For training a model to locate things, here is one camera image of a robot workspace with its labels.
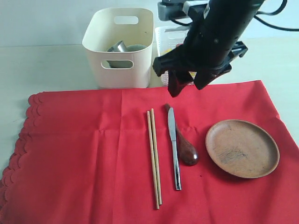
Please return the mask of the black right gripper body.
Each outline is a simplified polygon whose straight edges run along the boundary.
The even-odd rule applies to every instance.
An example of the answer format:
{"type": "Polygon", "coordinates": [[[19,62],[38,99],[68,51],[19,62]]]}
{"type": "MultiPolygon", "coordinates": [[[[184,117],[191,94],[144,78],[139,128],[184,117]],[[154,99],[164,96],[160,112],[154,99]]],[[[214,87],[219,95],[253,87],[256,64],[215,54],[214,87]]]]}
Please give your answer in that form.
{"type": "Polygon", "coordinates": [[[220,67],[256,12],[255,0],[209,1],[193,19],[184,43],[154,60],[155,73],[194,71],[200,77],[220,67]]]}

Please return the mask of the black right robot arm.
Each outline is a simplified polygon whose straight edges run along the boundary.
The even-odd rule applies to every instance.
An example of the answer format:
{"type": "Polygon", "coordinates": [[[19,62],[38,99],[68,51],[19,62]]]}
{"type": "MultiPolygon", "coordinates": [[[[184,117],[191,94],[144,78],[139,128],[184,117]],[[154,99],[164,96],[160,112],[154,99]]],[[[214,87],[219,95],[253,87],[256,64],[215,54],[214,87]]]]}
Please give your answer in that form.
{"type": "Polygon", "coordinates": [[[157,76],[168,73],[168,92],[177,97],[189,83],[202,90],[231,71],[231,62],[248,48],[238,39],[263,4],[262,0],[211,0],[190,25],[184,42],[155,58],[157,76]]]}

